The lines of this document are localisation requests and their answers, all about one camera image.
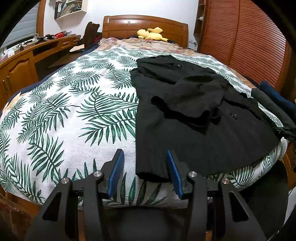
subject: window blind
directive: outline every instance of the window blind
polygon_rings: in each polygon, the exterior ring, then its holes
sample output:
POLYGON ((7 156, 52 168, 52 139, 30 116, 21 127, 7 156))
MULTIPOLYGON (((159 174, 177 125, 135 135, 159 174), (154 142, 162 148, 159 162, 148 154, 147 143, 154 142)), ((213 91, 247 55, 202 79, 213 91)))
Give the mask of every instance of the window blind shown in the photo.
POLYGON ((17 23, 17 25, 7 36, 1 48, 36 35, 38 7, 39 3, 37 3, 37 5, 34 6, 29 12, 27 12, 27 14, 17 23))

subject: plush toy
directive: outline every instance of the plush toy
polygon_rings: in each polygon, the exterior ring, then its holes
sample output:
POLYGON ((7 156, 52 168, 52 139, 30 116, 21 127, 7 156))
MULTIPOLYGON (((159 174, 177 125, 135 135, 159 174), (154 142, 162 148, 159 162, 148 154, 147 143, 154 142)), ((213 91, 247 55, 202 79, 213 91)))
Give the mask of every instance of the plush toy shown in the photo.
POLYGON ((165 41, 167 42, 168 39, 166 38, 163 38, 161 36, 161 32, 163 31, 161 28, 159 27, 156 27, 155 29, 147 29, 148 31, 146 31, 145 29, 140 29, 138 32, 137 32, 137 35, 138 35, 138 38, 139 39, 151 39, 151 40, 162 40, 162 41, 165 41))

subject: brown chair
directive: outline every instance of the brown chair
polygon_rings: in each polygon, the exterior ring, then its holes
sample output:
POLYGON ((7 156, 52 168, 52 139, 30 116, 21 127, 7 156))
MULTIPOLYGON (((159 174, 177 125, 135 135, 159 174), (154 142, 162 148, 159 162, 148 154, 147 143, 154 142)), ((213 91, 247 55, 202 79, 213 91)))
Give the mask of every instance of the brown chair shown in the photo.
POLYGON ((99 26, 99 24, 95 24, 93 22, 89 22, 87 24, 83 36, 84 49, 86 49, 90 44, 94 43, 99 26))

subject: wooden headboard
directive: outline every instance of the wooden headboard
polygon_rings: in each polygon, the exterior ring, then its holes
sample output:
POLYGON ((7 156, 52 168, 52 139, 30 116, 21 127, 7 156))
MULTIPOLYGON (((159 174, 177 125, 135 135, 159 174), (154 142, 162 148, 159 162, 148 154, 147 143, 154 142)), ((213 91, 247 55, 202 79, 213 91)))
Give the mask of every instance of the wooden headboard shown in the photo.
POLYGON ((175 41, 181 47, 187 47, 188 25, 174 20, 145 15, 105 16, 102 38, 127 38, 136 35, 139 29, 160 27, 164 38, 175 41))

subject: bedspread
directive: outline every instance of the bedspread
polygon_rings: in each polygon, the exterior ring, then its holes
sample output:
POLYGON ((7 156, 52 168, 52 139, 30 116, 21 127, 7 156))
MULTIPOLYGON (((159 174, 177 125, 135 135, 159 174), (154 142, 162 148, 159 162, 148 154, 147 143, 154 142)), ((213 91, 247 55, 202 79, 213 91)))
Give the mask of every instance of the bedspread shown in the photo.
MULTIPOLYGON (((108 38, 101 39, 100 46, 97 50, 108 50, 114 47, 123 46, 127 49, 146 49, 146 50, 154 50, 160 52, 167 53, 179 53, 187 56, 206 56, 205 54, 197 53, 193 49, 190 48, 182 48, 178 44, 171 44, 163 41, 155 41, 150 39, 137 39, 137 38, 129 38, 129 39, 116 39, 116 38, 108 38)), ((248 87, 255 88, 255 86, 249 82, 245 77, 239 74, 232 68, 227 68, 232 71, 236 76, 240 78, 242 82, 244 82, 248 87)))
MULTIPOLYGON (((123 176, 106 206, 186 207, 170 183, 149 183, 135 175, 135 121, 138 98, 129 71, 136 59, 171 54, 209 67, 249 97, 251 88, 211 56, 112 46, 66 65, 32 91, 18 96, 0 120, 0 184, 5 191, 42 204, 63 178, 77 180, 99 170, 117 148, 125 153, 123 176)), ((277 124, 279 119, 259 107, 277 124)), ((207 178, 227 177, 244 189, 263 176, 286 151, 282 138, 255 168, 244 167, 207 178)))

